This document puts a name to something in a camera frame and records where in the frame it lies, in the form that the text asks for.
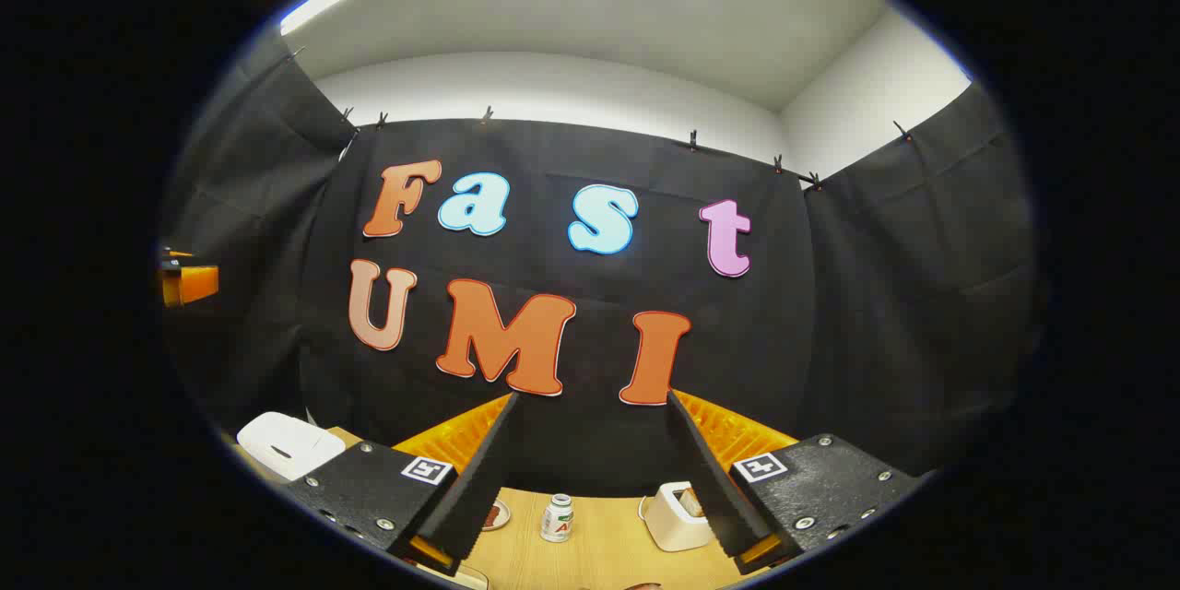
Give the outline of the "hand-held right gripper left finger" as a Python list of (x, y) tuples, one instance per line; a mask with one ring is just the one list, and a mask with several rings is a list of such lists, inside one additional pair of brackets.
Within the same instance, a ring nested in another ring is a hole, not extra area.
[(507, 480), (518, 402), (496, 398), (396, 447), (350, 444), (282, 492), (368, 548), (454, 576)]

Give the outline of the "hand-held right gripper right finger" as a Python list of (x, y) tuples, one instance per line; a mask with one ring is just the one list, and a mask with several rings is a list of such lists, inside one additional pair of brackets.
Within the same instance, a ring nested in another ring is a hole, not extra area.
[(666, 406), (691, 492), (738, 573), (833, 548), (927, 484), (840, 435), (796, 439), (682, 391)]

